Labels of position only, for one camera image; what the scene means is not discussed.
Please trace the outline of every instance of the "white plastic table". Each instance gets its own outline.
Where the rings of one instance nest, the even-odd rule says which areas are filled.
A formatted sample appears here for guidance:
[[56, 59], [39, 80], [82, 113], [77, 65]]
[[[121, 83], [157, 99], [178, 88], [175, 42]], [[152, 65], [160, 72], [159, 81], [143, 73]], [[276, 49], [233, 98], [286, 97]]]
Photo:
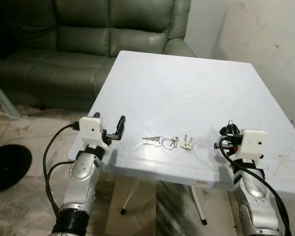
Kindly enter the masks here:
[[[122, 51], [89, 116], [100, 112], [108, 133], [126, 116], [103, 171], [206, 188], [233, 186], [232, 171], [213, 148], [230, 119], [269, 134], [258, 164], [283, 198], [295, 199], [295, 129], [249, 63]], [[193, 150], [180, 147], [193, 137]], [[179, 137], [178, 148], [143, 145], [146, 136]], [[75, 159], [78, 135], [69, 153]]]

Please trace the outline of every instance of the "floor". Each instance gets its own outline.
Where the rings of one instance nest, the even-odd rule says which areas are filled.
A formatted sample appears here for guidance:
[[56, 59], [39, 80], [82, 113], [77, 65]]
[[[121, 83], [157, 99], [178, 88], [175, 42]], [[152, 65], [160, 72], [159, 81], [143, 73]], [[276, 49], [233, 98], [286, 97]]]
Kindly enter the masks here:
[[[25, 120], [10, 120], [0, 114], [0, 146], [25, 145], [32, 152], [32, 165], [19, 183], [0, 192], [0, 236], [47, 236], [55, 217], [45, 194], [42, 155], [61, 127], [87, 112], [41, 111], [24, 105], [17, 109]], [[77, 131], [66, 130], [56, 139], [48, 155], [48, 167], [67, 160], [76, 134]], [[58, 205], [67, 171], [67, 166], [58, 167], [51, 178], [51, 189]], [[196, 189], [207, 226], [201, 224], [188, 186], [161, 181], [141, 180], [126, 215], [120, 215], [134, 182], [133, 177], [101, 173], [88, 236], [242, 235], [232, 194], [217, 189]], [[295, 235], [295, 201], [286, 201], [286, 204]]]

